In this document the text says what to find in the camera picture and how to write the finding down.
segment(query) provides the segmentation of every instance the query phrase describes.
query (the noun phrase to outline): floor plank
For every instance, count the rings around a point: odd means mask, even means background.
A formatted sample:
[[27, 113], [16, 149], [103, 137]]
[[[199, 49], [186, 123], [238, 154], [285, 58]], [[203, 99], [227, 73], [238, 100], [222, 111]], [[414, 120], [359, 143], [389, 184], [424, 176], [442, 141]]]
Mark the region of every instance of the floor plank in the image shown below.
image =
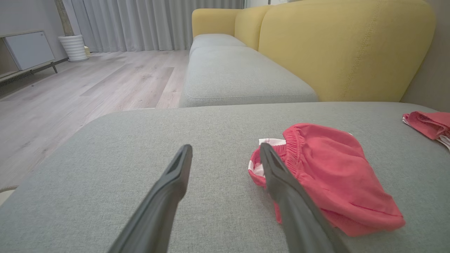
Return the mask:
[[16, 81], [24, 88], [0, 99], [0, 188], [100, 116], [177, 107], [188, 61], [188, 51], [100, 53]]

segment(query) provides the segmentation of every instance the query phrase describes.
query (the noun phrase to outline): white cabinet door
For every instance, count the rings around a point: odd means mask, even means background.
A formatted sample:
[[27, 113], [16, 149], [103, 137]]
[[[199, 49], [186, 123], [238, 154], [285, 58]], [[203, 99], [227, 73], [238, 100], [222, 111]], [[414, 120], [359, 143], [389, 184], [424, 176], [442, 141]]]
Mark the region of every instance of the white cabinet door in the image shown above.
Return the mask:
[[44, 32], [14, 35], [4, 40], [20, 70], [55, 59]]

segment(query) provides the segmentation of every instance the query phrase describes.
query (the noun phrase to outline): red cloth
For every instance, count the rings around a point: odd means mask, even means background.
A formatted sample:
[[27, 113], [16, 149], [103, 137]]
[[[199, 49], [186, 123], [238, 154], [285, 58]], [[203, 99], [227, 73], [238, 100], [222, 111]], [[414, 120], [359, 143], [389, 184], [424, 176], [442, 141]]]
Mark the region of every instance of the red cloth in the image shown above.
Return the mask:
[[[314, 124], [296, 124], [283, 136], [286, 145], [273, 146], [274, 150], [333, 226], [359, 236], [405, 225], [355, 137]], [[259, 148], [251, 161], [254, 167], [261, 164]], [[255, 184], [266, 187], [265, 177], [249, 173]], [[274, 205], [281, 223], [279, 207]]]
[[414, 129], [432, 140], [441, 135], [450, 137], [450, 113], [412, 112], [403, 114], [403, 117]]

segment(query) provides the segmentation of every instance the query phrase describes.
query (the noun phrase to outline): gray curtain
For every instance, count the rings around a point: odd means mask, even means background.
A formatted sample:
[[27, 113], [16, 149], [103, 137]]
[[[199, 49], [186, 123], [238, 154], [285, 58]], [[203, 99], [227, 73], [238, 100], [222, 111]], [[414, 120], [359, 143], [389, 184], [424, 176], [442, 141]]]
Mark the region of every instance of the gray curtain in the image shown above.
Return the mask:
[[72, 0], [91, 52], [186, 50], [198, 8], [242, 9], [243, 0]]

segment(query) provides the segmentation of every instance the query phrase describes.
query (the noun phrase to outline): white plant pot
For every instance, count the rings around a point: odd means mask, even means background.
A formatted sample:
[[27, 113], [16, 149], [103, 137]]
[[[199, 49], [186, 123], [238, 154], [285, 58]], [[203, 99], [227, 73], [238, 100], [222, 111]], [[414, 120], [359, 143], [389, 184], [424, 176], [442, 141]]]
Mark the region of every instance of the white plant pot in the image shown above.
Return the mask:
[[59, 36], [58, 39], [69, 56], [69, 62], [80, 62], [88, 59], [84, 50], [83, 35]]

